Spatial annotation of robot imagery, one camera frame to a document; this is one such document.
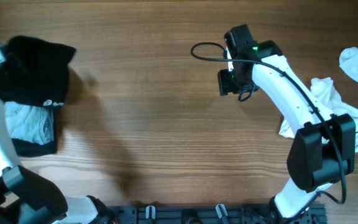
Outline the black t-shirt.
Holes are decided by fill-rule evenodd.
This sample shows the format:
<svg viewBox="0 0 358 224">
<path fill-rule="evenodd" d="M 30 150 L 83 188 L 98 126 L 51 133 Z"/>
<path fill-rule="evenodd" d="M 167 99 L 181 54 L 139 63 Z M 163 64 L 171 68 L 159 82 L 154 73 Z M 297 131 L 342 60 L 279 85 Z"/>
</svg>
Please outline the black t-shirt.
<svg viewBox="0 0 358 224">
<path fill-rule="evenodd" d="M 50 110 L 64 105 L 74 47 L 20 35 L 1 50 L 0 99 Z"/>
</svg>

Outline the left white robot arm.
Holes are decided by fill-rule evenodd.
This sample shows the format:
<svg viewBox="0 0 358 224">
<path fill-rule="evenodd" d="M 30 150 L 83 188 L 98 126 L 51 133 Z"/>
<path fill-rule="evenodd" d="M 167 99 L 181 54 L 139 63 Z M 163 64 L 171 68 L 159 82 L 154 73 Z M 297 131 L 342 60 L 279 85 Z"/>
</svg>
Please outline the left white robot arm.
<svg viewBox="0 0 358 224">
<path fill-rule="evenodd" d="M 0 223 L 101 223 L 109 210 L 96 198 L 69 198 L 51 181 L 22 166 L 4 118 L 4 103 L 44 106 L 63 100 L 66 88 L 55 75 L 65 74 L 73 47 L 15 37 L 0 50 Z"/>
</svg>

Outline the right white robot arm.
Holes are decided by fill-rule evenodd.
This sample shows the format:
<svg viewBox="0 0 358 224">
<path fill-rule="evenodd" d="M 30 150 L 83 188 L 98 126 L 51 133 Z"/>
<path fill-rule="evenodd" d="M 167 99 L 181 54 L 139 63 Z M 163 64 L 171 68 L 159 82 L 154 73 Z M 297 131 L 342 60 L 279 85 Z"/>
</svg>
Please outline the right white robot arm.
<svg viewBox="0 0 358 224">
<path fill-rule="evenodd" d="M 287 157 L 290 179 L 271 200 L 267 216 L 270 223 L 288 223 L 332 184 L 346 184 L 355 168 L 355 121 L 313 96 L 274 41 L 257 42 L 247 25 L 233 27 L 224 40 L 228 68 L 218 72 L 220 95 L 233 93 L 246 101 L 262 89 L 295 135 Z"/>
</svg>

